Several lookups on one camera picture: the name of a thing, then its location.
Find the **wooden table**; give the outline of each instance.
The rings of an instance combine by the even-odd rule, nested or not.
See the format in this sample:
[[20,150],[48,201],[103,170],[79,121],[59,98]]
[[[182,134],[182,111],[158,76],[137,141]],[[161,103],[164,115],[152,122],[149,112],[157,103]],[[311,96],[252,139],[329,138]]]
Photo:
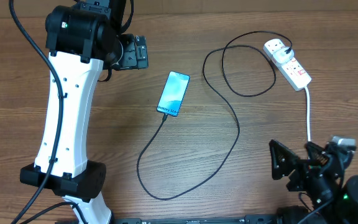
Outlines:
[[[22,23],[44,48],[44,18]],[[239,217],[300,204],[296,193],[287,192],[287,178],[272,180],[268,142],[278,139],[306,157],[304,91],[295,92],[278,73],[266,94],[237,96],[222,78],[219,53],[208,60],[206,75],[241,123],[226,164],[204,186],[167,202],[149,197],[137,180],[137,157],[160,124],[162,115],[155,108],[171,70],[189,74],[191,83],[179,117],[168,118],[142,159],[143,181],[153,194],[168,197],[217,169],[237,129],[225,102],[202,79],[202,63],[211,50],[253,30],[274,30],[293,41],[297,59],[313,78],[313,140],[324,145],[330,135],[343,134],[358,145],[358,12],[137,16],[129,32],[147,37],[150,67],[114,72],[110,82],[99,83],[88,129],[88,159],[107,165],[103,195],[116,217]],[[272,38],[277,37],[254,34],[237,43],[261,49]],[[225,63],[229,81],[241,93],[260,92],[273,81],[266,61],[251,49],[228,50]],[[9,223],[35,192],[19,182],[19,171],[39,150],[48,79],[47,67],[13,21],[0,19],[0,223]],[[355,174],[358,149],[346,177]],[[25,218],[61,201],[44,190]],[[70,208],[59,208],[34,223],[73,217]]]

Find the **white power cord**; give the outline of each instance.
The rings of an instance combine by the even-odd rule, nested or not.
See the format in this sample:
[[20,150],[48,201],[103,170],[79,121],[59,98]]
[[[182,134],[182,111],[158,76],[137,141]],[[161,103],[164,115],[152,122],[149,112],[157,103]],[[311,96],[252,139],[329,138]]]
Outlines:
[[311,141],[310,133],[310,93],[307,86],[305,86],[306,92],[306,132],[308,133],[308,142]]

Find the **phone screen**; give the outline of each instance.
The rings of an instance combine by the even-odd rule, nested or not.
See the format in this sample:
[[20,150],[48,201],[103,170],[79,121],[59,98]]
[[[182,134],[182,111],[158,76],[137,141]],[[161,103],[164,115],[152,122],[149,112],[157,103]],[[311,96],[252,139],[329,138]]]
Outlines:
[[178,116],[189,81],[190,77],[188,75],[170,72],[161,94],[157,111],[171,116]]

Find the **white power strip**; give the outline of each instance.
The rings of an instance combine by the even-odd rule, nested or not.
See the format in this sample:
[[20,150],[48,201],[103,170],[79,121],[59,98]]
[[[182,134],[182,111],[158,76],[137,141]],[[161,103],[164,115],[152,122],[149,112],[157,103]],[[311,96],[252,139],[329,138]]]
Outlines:
[[293,50],[289,54],[285,53],[288,47],[280,39],[266,42],[264,50],[296,91],[302,90],[309,84],[311,77],[296,60]]

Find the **black cable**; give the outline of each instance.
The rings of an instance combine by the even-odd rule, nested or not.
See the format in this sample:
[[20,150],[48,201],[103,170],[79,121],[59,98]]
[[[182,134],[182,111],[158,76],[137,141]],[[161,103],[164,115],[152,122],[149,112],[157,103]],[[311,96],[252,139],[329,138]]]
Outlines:
[[298,194],[298,198],[299,198],[299,200],[302,202],[303,206],[305,206],[305,207],[309,210],[309,212],[311,212],[311,209],[309,208],[309,206],[303,201],[302,195],[306,195],[306,196],[308,196],[309,198],[310,198],[310,195],[308,195],[308,194],[306,194],[306,193],[303,193],[303,192],[300,192],[300,193]]
[[255,47],[253,47],[253,46],[249,46],[249,45],[243,45],[243,46],[250,47],[250,48],[252,48],[252,49],[254,49],[254,50],[257,50],[257,51],[258,51],[260,54],[262,54],[262,55],[265,57],[265,59],[269,62],[270,66],[272,67],[273,73],[274,73],[274,82],[273,82],[273,84],[272,84],[269,88],[267,88],[265,91],[262,91],[262,92],[260,92],[260,93],[258,93],[258,94],[254,94],[254,95],[243,95],[243,94],[240,94],[240,93],[236,92],[236,91],[230,86],[230,83],[229,83],[229,81],[228,81],[227,78],[226,78],[226,74],[224,73],[224,53],[226,52],[226,49],[230,48],[230,47],[228,47],[228,46],[229,46],[233,41],[237,40],[237,39],[240,38],[240,37],[243,37],[243,36],[249,35],[249,34],[256,34],[256,33],[275,34],[275,35],[278,35],[278,36],[280,36],[280,37],[283,37],[283,38],[287,39],[287,41],[289,41],[290,44],[291,44],[290,48],[289,48],[288,50],[286,50],[286,53],[288,54],[288,53],[291,51],[291,49],[292,49],[292,41],[291,41],[288,37],[285,37],[284,35],[279,34],[279,33],[276,33],[276,32],[273,32],[273,31],[266,31],[266,30],[252,31],[252,32],[248,32],[248,33],[245,33],[245,34],[241,34],[240,36],[238,36],[238,37],[236,37],[236,38],[230,40],[229,43],[227,43],[226,46],[223,48],[223,53],[222,53],[222,73],[223,73],[223,78],[224,78],[224,81],[226,81],[227,85],[229,86],[230,90],[231,90],[233,93],[235,93],[235,94],[237,94],[237,95],[239,95],[239,96],[243,96],[243,97],[254,97],[254,96],[262,95],[262,94],[266,93],[267,91],[269,91],[269,89],[271,89],[271,88],[274,86],[275,82],[276,82],[276,73],[275,73],[275,71],[274,71],[273,65],[270,63],[270,59],[269,59],[268,57],[266,57],[265,54],[263,54],[259,49],[255,48]]
[[129,0],[129,1],[131,2],[131,14],[129,15],[127,22],[119,30],[120,34],[123,34],[125,33],[126,30],[128,30],[132,22],[132,17],[134,16],[134,0]]
[[107,69],[107,71],[107,77],[104,80],[98,80],[98,82],[108,82],[110,80],[110,78],[112,77],[112,70],[111,68],[109,68]]
[[[234,119],[236,120],[236,125],[237,125],[237,136],[236,136],[236,140],[234,140],[233,145],[231,146],[229,152],[226,154],[226,157],[225,157],[224,160],[222,161],[221,165],[220,165],[220,166],[216,169],[216,171],[215,171],[212,175],[210,175],[207,179],[205,179],[204,181],[202,181],[202,182],[199,183],[198,185],[196,185],[196,186],[194,186],[194,187],[192,187],[192,188],[190,188],[190,189],[188,189],[188,190],[186,190],[186,191],[184,191],[184,192],[182,192],[182,193],[180,193],[180,194],[178,194],[178,195],[176,195],[176,196],[169,197],[169,198],[159,198],[159,197],[156,197],[156,196],[152,195],[152,194],[146,189],[146,187],[144,186],[144,184],[143,184],[143,182],[142,182],[142,180],[141,180],[141,178],[140,178],[140,174],[139,174],[139,163],[140,163],[140,159],[142,158],[143,153],[146,151],[146,149],[148,148],[148,146],[149,146],[149,145],[151,144],[151,142],[154,140],[154,138],[156,137],[156,135],[157,135],[158,132],[160,131],[162,125],[164,124],[165,120],[167,119],[167,115],[165,114],[165,115],[164,115],[164,118],[163,118],[163,120],[162,120],[162,122],[161,122],[160,127],[158,128],[158,130],[157,130],[157,131],[155,132],[155,134],[153,135],[152,139],[147,143],[147,145],[144,147],[144,149],[143,149],[142,152],[140,153],[139,158],[137,159],[137,164],[136,164],[137,178],[139,179],[139,182],[140,182],[142,188],[143,188],[143,189],[146,191],[146,193],[147,193],[149,196],[151,196],[152,198],[157,199],[157,200],[171,200],[171,199],[180,197],[180,196],[182,196],[182,195],[184,195],[184,194],[186,194],[186,193],[188,193],[188,192],[191,192],[192,190],[198,188],[199,186],[205,184],[207,181],[209,181],[212,177],[214,177],[214,176],[221,170],[222,166],[224,165],[224,163],[226,162],[226,160],[227,160],[228,157],[230,156],[230,153],[232,152],[234,146],[236,145],[236,143],[237,143],[237,141],[238,141],[238,139],[239,139],[239,136],[240,136],[240,122],[239,122],[239,120],[238,120],[238,118],[237,118],[236,112],[234,111],[234,109],[233,109],[233,107],[231,106],[231,104],[227,101],[227,99],[225,99],[225,97],[223,97],[217,90],[215,90],[215,89],[211,86],[211,84],[209,84],[209,82],[208,82],[208,80],[207,80],[207,78],[206,78],[206,76],[205,76],[205,64],[206,64],[206,61],[207,61],[208,57],[209,57],[211,54],[213,54],[213,53],[215,53],[215,52],[218,52],[218,51],[220,51],[220,50],[223,50],[223,53],[222,53],[222,72],[223,72],[223,77],[224,77],[224,79],[225,79],[227,85],[229,86],[229,88],[230,88],[235,94],[237,94],[237,95],[239,95],[239,96],[244,96],[244,97],[259,96],[259,95],[261,95],[261,94],[266,93],[267,91],[269,91],[269,89],[271,89],[271,88],[274,86],[274,84],[275,84],[275,82],[276,82],[276,72],[275,72],[274,67],[273,67],[272,63],[270,62],[269,58],[268,58],[262,51],[260,51],[259,49],[255,48],[255,47],[253,47],[253,46],[249,46],[249,45],[233,45],[233,46],[229,46],[230,43],[232,43],[233,41],[235,41],[236,39],[238,39],[238,38],[240,38],[240,37],[243,37],[243,36],[248,35],[248,34],[259,33],[259,32],[264,32],[264,33],[268,33],[268,34],[276,34],[276,35],[279,35],[280,37],[284,37],[284,38],[286,38],[286,39],[291,43],[291,47],[292,47],[292,42],[290,41],[290,39],[288,39],[288,38],[285,37],[284,35],[278,34],[278,33],[276,33],[276,32],[271,32],[271,31],[253,31],[253,32],[248,32],[248,33],[246,33],[246,34],[242,34],[242,35],[240,35],[240,36],[238,36],[238,37],[232,39],[228,44],[226,44],[225,47],[211,51],[211,52],[205,57],[205,59],[204,59],[204,64],[203,64],[203,77],[204,77],[204,79],[205,79],[205,82],[206,82],[206,83],[208,84],[208,86],[209,86],[216,94],[218,94],[218,95],[226,102],[226,104],[230,107],[230,109],[231,109],[231,111],[232,111],[232,113],[233,113],[233,115],[234,115]],[[231,88],[229,82],[227,81],[226,74],[224,73],[223,60],[224,60],[224,53],[225,53],[226,49],[231,49],[231,48],[234,48],[234,47],[248,47],[248,48],[252,48],[252,49],[258,51],[258,52],[266,59],[267,63],[268,63],[268,64],[270,65],[270,67],[272,68],[273,75],[274,75],[274,80],[273,80],[273,83],[272,83],[272,85],[271,85],[270,87],[268,87],[266,90],[264,90],[264,91],[262,91],[262,92],[260,92],[260,93],[254,94],[254,95],[242,95],[242,94],[240,94],[240,93],[234,91],[234,90]]]
[[48,58],[44,55],[44,53],[41,51],[41,49],[37,46],[37,44],[32,40],[30,35],[25,31],[22,24],[19,22],[19,19],[17,18],[15,10],[14,10],[13,0],[9,0],[9,10],[11,12],[11,16],[12,16],[13,21],[15,22],[17,28],[19,28],[19,30],[22,32],[23,36],[27,39],[27,41],[29,41],[31,46],[41,56],[42,60],[48,65],[48,68],[50,69],[50,71],[53,75],[53,78],[55,79],[55,83],[56,83],[57,91],[58,91],[58,97],[59,97],[59,112],[58,112],[56,135],[55,135],[55,141],[53,143],[52,155],[50,156],[50,160],[49,160],[48,170],[45,174],[45,178],[43,179],[41,185],[38,187],[37,191],[31,197],[29,202],[27,202],[27,205],[25,205],[25,207],[22,209],[22,211],[12,221],[12,223],[17,223],[22,218],[22,216],[26,213],[26,211],[30,208],[30,206],[34,203],[34,201],[38,197],[38,195],[41,193],[42,189],[45,187],[45,184],[48,181],[50,173],[52,172],[53,164],[55,163],[55,159],[56,159],[56,152],[57,152],[57,146],[58,146],[59,138],[60,138],[60,131],[62,130],[64,95],[63,95],[62,84],[60,83],[60,79],[59,79],[59,76],[57,75],[55,68],[50,63]]
[[323,209],[324,207],[326,207],[327,205],[329,205],[331,202],[333,202],[333,200],[329,200],[326,203],[322,204],[320,207],[314,209],[311,213],[309,213],[307,216],[305,216],[304,218],[302,218],[298,224],[303,223],[304,221],[306,221],[308,218],[310,218],[312,215],[316,214],[318,211],[320,211],[321,209]]
[[31,221],[34,221],[36,218],[40,217],[41,215],[55,209],[55,208],[58,208],[60,206],[64,206],[64,205],[71,205],[73,206],[75,209],[77,209],[77,212],[78,214],[80,215],[80,218],[81,218],[81,221],[84,223],[84,224],[87,224],[86,220],[85,220],[85,217],[84,217],[84,214],[82,213],[80,207],[78,206],[77,203],[75,202],[60,202],[60,203],[57,203],[56,205],[52,205],[51,207],[49,208],[46,208],[45,210],[42,210],[41,212],[35,214],[33,217],[29,218],[28,220],[22,222],[21,224],[27,224],[27,223],[30,223]]

